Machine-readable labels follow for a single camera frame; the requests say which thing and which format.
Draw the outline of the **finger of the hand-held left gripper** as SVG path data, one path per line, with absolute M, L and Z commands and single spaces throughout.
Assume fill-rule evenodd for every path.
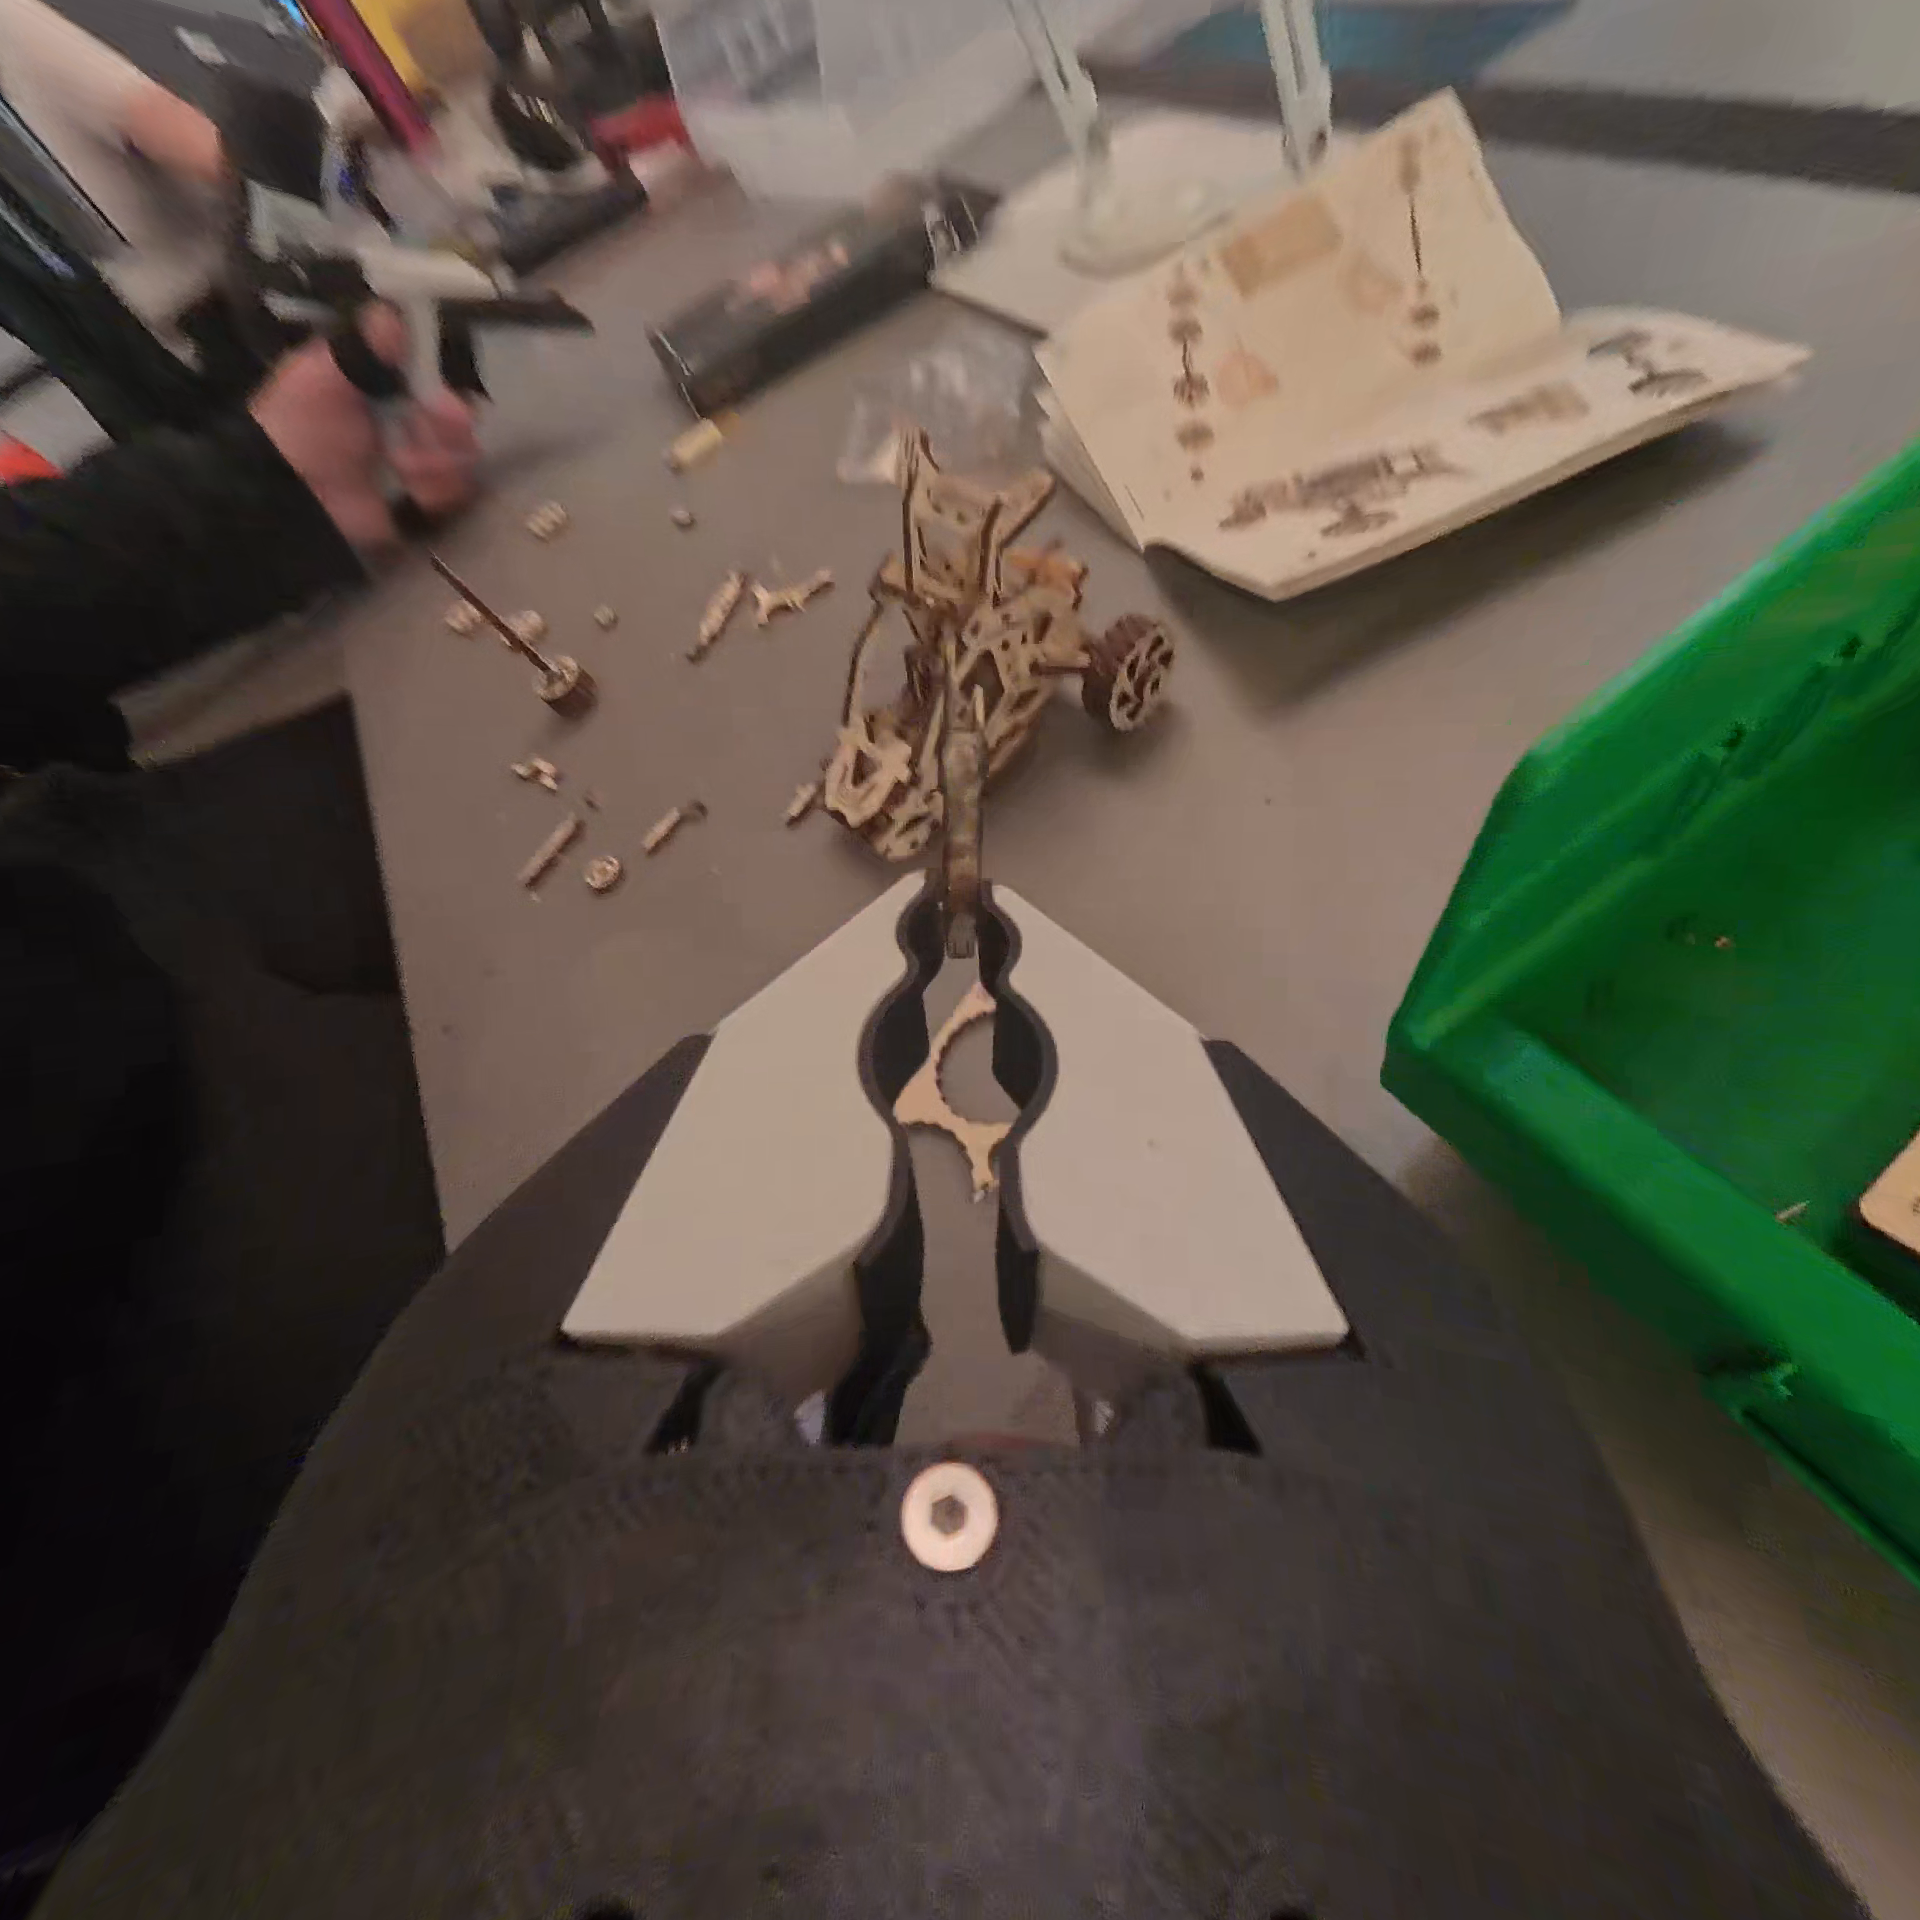
M 562 295 L 524 292 L 442 249 L 368 244 L 368 289 L 400 310 L 416 337 L 443 326 L 591 334 L 591 321 Z

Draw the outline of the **plywood scrap sheet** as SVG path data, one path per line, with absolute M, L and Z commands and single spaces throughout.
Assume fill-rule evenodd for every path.
M 956 729 L 943 746 L 943 843 L 940 863 L 940 908 L 943 953 L 951 960 L 979 958 L 986 918 L 982 800 L 988 751 L 976 731 Z M 926 1064 L 895 1098 L 893 1119 L 909 1135 L 943 1136 L 964 1159 L 972 1198 L 982 1203 L 999 1187 L 996 1154 L 1013 1131 L 1008 1120 L 986 1120 L 958 1111 L 946 1090 L 954 1046 L 970 1028 L 996 1018 L 996 992 L 976 976 L 928 1042 Z

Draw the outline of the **clear plastic bin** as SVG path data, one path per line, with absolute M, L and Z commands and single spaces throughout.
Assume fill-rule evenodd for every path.
M 1034 78 L 999 2 L 658 2 L 654 22 L 693 152 L 758 199 L 924 175 Z

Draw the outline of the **assembly instruction booklet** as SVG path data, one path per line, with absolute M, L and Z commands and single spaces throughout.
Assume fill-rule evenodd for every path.
M 1564 313 L 1440 91 L 1038 360 L 1047 462 L 1117 537 L 1287 603 L 1791 379 L 1811 347 Z

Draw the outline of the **pale plywood parts sheet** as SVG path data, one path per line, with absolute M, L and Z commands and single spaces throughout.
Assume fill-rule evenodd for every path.
M 1910 1263 L 1917 1263 L 1917 1159 L 1920 1140 L 1912 1135 L 1856 1203 L 1866 1233 Z

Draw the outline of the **person's left hand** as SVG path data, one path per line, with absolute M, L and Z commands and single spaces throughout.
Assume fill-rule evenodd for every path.
M 324 339 L 283 355 L 247 410 L 365 558 L 397 545 L 397 499 L 443 522 L 467 510 L 482 482 L 475 418 L 462 396 L 428 387 L 373 400 L 350 383 Z

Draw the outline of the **black model kit box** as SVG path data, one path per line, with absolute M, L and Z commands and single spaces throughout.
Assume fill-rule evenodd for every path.
M 1002 193 L 951 177 L 895 177 L 781 251 L 647 330 L 694 416 L 720 416 L 924 292 L 991 227 Z

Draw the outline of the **red water bottle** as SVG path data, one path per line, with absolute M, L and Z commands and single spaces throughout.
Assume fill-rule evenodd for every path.
M 354 2 L 300 2 L 308 30 L 368 103 L 387 138 L 404 154 L 434 150 L 434 130 L 419 97 Z

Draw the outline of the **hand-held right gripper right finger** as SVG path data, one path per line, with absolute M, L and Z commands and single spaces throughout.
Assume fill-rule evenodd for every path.
M 1003 1343 L 1092 1444 L 1143 1391 L 1323 1360 L 1347 1312 L 1222 1067 L 1183 1015 L 1003 882 L 981 889 Z

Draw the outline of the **person's black-clothed body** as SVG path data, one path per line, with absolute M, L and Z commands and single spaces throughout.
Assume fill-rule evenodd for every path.
M 5 1916 L 443 1259 L 348 703 L 5 796 Z

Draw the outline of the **green plastic bin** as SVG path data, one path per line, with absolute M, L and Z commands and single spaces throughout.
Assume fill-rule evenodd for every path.
M 1908 446 L 1515 764 L 1380 1067 L 1908 1582 L 1915 720 Z

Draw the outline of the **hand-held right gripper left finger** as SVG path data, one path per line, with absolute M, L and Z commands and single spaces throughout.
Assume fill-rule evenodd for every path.
M 562 1316 L 568 1343 L 722 1364 L 839 1444 L 895 1438 L 928 1355 L 924 1226 L 893 1102 L 928 1062 L 932 881 L 867 906 L 699 1046 Z

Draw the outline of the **wooden wheel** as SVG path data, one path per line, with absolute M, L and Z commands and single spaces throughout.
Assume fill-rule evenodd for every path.
M 535 674 L 535 695 L 547 710 L 562 718 L 578 718 L 595 707 L 596 684 L 588 668 L 571 656 L 551 654 L 543 646 L 531 647 L 516 642 L 516 636 L 507 630 L 507 616 L 498 612 L 480 591 L 470 587 L 438 553 L 429 552 L 424 561 L 460 601 L 470 603 L 480 612 L 485 620 L 482 627 L 498 636 L 518 662 L 527 664 Z

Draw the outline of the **wooden model buggy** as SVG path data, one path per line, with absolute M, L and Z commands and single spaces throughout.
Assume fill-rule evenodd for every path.
M 931 850 L 946 824 L 943 769 L 964 729 L 981 783 L 1023 753 L 1074 684 L 1112 736 L 1163 707 L 1178 641 L 1151 616 L 1086 623 L 1087 568 L 1023 545 L 1054 495 L 1044 470 L 995 486 L 946 471 L 914 428 L 898 441 L 900 539 L 870 577 L 821 808 L 887 865 Z

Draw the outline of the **clear plastic bag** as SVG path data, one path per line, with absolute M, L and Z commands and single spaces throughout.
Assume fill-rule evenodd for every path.
M 951 474 L 1013 474 L 1028 443 L 1028 394 L 1038 372 L 1030 339 L 974 322 L 951 326 L 854 388 L 835 480 L 895 490 L 919 436 Z

